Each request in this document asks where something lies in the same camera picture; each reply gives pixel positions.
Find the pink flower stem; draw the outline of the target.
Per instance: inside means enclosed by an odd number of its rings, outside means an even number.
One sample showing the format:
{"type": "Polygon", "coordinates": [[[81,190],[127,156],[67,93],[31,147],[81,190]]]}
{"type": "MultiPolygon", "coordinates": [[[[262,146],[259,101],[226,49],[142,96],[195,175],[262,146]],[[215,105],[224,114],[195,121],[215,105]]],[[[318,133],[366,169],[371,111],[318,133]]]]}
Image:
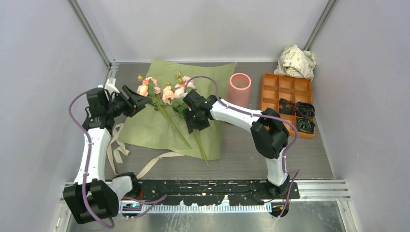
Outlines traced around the pink flower stem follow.
{"type": "MultiPolygon", "coordinates": [[[[190,79],[191,78],[189,76],[182,76],[182,73],[178,72],[176,74],[176,84],[173,86],[170,82],[167,82],[166,87],[163,89],[161,97],[163,105],[170,106],[172,110],[176,112],[178,117],[181,119],[184,119],[184,110],[188,110],[188,106],[183,102],[183,97],[185,97],[190,90],[196,90],[194,81],[190,81],[190,79]]],[[[176,127],[176,129],[178,135],[180,136],[182,141],[187,145],[187,147],[192,148],[178,126],[176,127]]],[[[199,147],[201,158],[205,160],[207,165],[209,165],[207,155],[200,141],[198,133],[194,132],[193,134],[195,141],[199,147]]]]}
{"type": "Polygon", "coordinates": [[[167,108],[171,108],[171,107],[164,106],[161,100],[163,89],[166,87],[166,84],[163,88],[161,88],[160,85],[158,84],[158,81],[155,78],[153,77],[144,78],[141,75],[138,76],[138,80],[141,81],[141,85],[137,88],[137,94],[150,97],[151,98],[150,105],[152,105],[156,111],[160,111],[164,115],[164,117],[166,118],[167,122],[170,124],[173,131],[176,132],[176,134],[178,135],[177,129],[176,129],[177,124],[172,119],[171,114],[167,111],[167,108]]]}

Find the peach paper bouquet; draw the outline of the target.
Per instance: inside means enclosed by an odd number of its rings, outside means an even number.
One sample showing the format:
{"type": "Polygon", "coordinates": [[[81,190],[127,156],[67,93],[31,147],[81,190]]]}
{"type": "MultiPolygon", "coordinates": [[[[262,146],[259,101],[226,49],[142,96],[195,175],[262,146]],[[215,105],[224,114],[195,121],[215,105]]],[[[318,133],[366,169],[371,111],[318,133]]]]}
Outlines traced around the peach paper bouquet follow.
{"type": "MultiPolygon", "coordinates": [[[[147,72],[161,88],[166,82],[176,84],[178,71],[183,76],[195,77],[192,81],[197,92],[208,97],[218,93],[223,98],[236,63],[216,67],[200,67],[155,59],[147,72]]],[[[153,149],[164,149],[182,155],[218,160],[221,148],[221,121],[211,120],[209,127],[188,133],[185,119],[170,106],[164,106],[165,113],[147,106],[136,116],[127,118],[119,135],[121,142],[153,149]]]]}

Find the pink cylindrical vase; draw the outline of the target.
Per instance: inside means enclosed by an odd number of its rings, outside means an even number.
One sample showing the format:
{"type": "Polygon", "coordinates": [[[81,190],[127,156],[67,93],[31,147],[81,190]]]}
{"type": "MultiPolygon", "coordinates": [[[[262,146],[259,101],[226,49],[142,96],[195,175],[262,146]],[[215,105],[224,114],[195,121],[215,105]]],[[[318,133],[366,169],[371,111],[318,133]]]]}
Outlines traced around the pink cylindrical vase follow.
{"type": "Polygon", "coordinates": [[[235,73],[229,79],[225,100],[247,108],[250,97],[251,79],[244,73],[235,73]]]}

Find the beige ribbon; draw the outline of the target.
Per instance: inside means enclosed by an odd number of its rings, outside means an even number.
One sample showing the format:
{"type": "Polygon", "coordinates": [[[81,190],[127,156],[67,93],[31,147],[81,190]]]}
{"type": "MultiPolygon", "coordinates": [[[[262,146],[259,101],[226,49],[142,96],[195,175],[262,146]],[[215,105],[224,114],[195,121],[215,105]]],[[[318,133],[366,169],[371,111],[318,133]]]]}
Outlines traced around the beige ribbon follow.
{"type": "MultiPolygon", "coordinates": [[[[114,126],[111,140],[107,147],[107,157],[112,168],[112,171],[115,175],[118,175],[115,167],[115,163],[122,164],[122,155],[128,156],[130,151],[126,148],[125,143],[119,141],[120,133],[122,132],[124,123],[119,123],[114,126]]],[[[147,165],[138,173],[136,176],[137,179],[141,179],[144,177],[152,168],[153,166],[163,158],[173,158],[173,157],[181,157],[184,156],[183,154],[179,154],[176,152],[167,152],[163,153],[155,158],[153,158],[147,165]]]]}

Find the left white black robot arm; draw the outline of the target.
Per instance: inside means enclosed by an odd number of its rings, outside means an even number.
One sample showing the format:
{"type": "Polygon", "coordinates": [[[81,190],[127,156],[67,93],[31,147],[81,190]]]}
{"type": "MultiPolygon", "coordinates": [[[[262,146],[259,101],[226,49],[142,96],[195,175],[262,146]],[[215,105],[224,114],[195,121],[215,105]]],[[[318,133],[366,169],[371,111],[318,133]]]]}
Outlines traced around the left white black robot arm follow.
{"type": "Polygon", "coordinates": [[[141,186],[132,172],[106,183],[105,159],[115,118],[120,115],[133,117],[150,102],[149,97],[124,85],[121,91],[98,86],[79,94],[70,103],[69,116],[84,134],[84,150],[77,176],[71,186],[64,188],[63,199],[78,224],[96,221],[112,229],[123,197],[130,200],[139,197],[141,186]],[[87,116],[79,123],[72,114],[72,106],[82,96],[87,98],[87,116]]]}

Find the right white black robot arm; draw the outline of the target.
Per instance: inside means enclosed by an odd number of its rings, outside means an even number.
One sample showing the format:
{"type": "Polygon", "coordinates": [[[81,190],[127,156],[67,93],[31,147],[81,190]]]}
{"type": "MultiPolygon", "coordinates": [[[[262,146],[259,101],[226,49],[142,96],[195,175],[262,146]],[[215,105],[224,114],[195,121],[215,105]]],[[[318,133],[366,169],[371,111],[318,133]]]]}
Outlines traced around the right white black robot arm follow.
{"type": "Polygon", "coordinates": [[[189,133],[209,127],[212,120],[227,122],[251,133],[256,150],[265,157],[267,191],[276,199],[286,194],[290,177],[286,171],[284,151],[288,146],[289,132],[275,110],[251,110],[215,95],[205,98],[195,90],[185,94],[183,102],[187,105],[183,116],[189,133]]]}

